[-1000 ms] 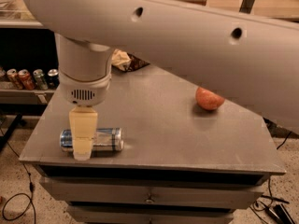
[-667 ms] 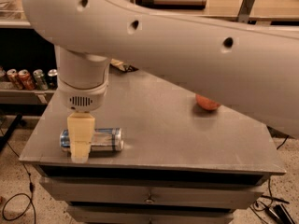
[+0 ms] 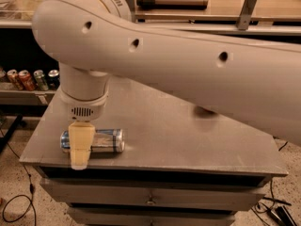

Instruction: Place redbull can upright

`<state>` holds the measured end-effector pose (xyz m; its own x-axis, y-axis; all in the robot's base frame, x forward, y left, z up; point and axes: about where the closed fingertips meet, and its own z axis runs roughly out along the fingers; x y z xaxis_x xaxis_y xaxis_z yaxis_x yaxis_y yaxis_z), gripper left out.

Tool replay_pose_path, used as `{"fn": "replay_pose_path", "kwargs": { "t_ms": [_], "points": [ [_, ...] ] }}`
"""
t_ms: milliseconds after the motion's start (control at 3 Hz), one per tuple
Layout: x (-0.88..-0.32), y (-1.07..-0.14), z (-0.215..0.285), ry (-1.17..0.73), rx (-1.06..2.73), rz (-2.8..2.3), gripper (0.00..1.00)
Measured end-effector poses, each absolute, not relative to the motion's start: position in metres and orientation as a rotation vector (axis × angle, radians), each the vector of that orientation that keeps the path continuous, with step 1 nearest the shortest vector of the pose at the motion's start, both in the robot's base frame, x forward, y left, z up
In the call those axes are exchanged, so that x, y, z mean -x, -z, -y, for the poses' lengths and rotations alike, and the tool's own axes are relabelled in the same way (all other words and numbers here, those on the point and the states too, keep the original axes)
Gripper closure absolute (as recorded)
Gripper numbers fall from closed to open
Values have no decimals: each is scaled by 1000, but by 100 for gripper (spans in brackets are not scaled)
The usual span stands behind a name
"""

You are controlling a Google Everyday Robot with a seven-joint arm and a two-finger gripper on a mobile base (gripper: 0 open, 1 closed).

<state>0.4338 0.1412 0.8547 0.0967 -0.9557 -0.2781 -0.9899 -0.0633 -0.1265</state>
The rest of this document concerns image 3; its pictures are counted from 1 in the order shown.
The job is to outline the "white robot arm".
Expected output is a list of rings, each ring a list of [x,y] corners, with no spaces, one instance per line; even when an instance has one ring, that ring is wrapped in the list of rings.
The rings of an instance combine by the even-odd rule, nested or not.
[[[61,95],[92,115],[69,127],[71,165],[87,167],[108,78],[120,75],[301,142],[301,51],[298,45],[160,29],[136,24],[125,0],[46,0],[32,31],[59,63]]]

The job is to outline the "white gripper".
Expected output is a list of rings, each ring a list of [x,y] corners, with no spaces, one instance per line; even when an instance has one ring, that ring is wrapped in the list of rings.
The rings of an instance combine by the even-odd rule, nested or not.
[[[84,170],[90,158],[91,145],[95,135],[95,126],[90,121],[97,120],[104,112],[108,92],[91,101],[80,101],[64,91],[59,92],[61,101],[67,105],[70,120],[76,120],[69,126],[71,167]]]

